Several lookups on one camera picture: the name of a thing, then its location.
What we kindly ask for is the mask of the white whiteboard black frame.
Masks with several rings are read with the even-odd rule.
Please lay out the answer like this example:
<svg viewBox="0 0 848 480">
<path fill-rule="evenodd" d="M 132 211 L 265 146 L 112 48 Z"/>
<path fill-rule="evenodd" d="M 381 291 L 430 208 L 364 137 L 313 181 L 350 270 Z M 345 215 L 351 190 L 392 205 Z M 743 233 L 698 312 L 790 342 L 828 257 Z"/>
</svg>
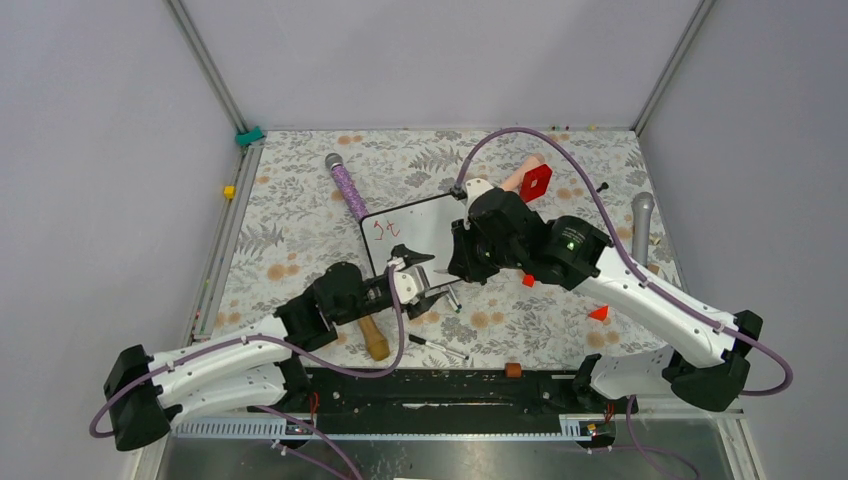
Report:
<svg viewBox="0 0 848 480">
<path fill-rule="evenodd" d="M 447 269 L 453 254 L 451 225 L 462 220 L 465 212 L 460 201 L 441 194 L 366 215 L 360 228 L 372 271 L 382 273 L 392 248 L 405 244 L 411 250 L 435 256 L 421 265 L 430 286 L 458 282 L 458 277 L 434 273 L 433 269 Z"/>
</svg>

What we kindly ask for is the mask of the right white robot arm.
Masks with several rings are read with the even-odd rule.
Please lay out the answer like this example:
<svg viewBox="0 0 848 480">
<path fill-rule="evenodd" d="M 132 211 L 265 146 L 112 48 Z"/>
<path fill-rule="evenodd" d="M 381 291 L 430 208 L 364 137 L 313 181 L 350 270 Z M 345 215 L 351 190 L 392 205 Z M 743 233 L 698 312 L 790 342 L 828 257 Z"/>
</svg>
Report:
<svg viewBox="0 0 848 480">
<path fill-rule="evenodd" d="M 451 225 L 450 275 L 483 285 L 505 269 L 520 270 L 537 283 L 592 297 L 665 341 L 654 352 L 587 356 L 573 386 L 583 410 L 597 412 L 631 395 L 673 394 L 722 412 L 741 395 L 751 348 L 735 336 L 757 338 L 758 315 L 713 308 L 639 269 L 581 218 L 545 221 L 518 194 L 480 179 L 467 182 L 460 197 L 466 214 Z"/>
</svg>

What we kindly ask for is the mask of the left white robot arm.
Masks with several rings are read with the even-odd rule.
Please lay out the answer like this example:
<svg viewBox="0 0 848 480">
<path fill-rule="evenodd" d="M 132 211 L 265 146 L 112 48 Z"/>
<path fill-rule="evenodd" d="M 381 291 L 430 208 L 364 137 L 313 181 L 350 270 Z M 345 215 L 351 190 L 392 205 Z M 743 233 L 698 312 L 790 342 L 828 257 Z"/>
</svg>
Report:
<svg viewBox="0 0 848 480">
<path fill-rule="evenodd" d="M 203 414 L 278 403 L 296 411 L 309 401 L 301 356 L 337 338 L 337 327 L 393 309 L 415 317 L 436 301 L 423 264 L 433 255 L 395 246 L 384 272 L 364 278 L 348 262 L 332 264 L 302 294 L 262 320 L 205 343 L 156 354 L 124 349 L 104 383 L 105 405 L 89 426 L 120 452 L 154 443 Z"/>
</svg>

